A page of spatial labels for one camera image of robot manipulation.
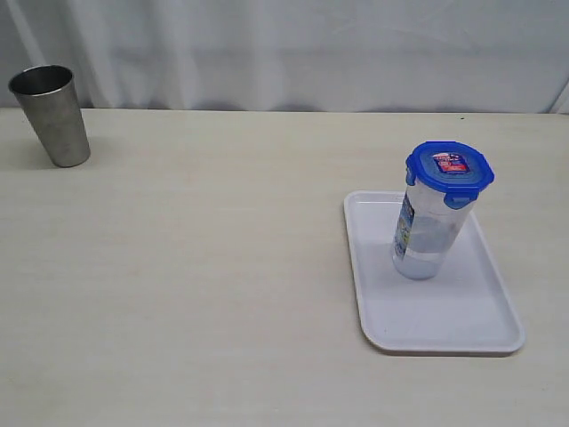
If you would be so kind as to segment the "clear plastic container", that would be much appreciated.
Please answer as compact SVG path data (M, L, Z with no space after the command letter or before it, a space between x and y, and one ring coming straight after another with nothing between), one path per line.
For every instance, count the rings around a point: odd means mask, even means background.
M419 181L409 185L391 249L396 270L413 280L436 276L474 204L464 198L451 208L444 192Z

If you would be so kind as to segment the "blue container lid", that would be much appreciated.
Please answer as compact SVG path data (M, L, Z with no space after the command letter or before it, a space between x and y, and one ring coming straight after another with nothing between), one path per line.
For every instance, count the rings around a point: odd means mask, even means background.
M417 146L405 161L408 186L420 181L443 193L445 205L460 210L478 199L494 181L485 156L457 141L426 141Z

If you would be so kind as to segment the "white plastic tray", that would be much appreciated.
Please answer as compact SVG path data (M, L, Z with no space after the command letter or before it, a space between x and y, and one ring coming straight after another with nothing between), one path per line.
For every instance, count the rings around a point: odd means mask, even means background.
M403 195L357 190L343 201L359 324L384 352L504 356L525 330L476 216L467 217L439 273L400 275L391 242Z

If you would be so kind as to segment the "white backdrop curtain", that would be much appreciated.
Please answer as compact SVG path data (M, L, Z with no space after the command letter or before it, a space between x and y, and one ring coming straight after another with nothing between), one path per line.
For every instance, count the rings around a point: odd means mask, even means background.
M95 108L568 110L565 1L4 1L1 80Z

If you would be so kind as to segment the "stainless steel cup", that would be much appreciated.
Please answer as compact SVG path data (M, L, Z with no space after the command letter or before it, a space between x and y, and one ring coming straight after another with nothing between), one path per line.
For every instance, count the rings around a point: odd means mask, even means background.
M69 68L28 68L14 76L8 88L54 165L74 167L89 159L91 149Z

